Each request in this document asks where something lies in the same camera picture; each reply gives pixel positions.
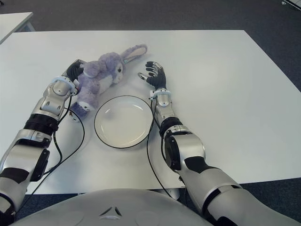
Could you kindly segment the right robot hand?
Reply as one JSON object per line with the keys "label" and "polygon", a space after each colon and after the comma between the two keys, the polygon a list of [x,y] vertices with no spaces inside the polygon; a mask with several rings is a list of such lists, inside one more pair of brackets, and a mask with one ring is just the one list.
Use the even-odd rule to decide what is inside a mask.
{"label": "right robot hand", "polygon": [[138,73],[138,77],[152,85],[155,89],[166,89],[166,75],[164,68],[158,62],[154,61],[148,61],[145,64],[145,67],[148,74]]}

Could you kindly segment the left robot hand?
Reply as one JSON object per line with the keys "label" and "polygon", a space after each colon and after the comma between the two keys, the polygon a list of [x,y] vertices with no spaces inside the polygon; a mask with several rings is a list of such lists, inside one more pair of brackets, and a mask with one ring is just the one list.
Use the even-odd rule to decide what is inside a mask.
{"label": "left robot hand", "polygon": [[83,73],[82,64],[82,60],[78,59],[67,68],[66,75],[71,81],[77,80],[78,76]]}

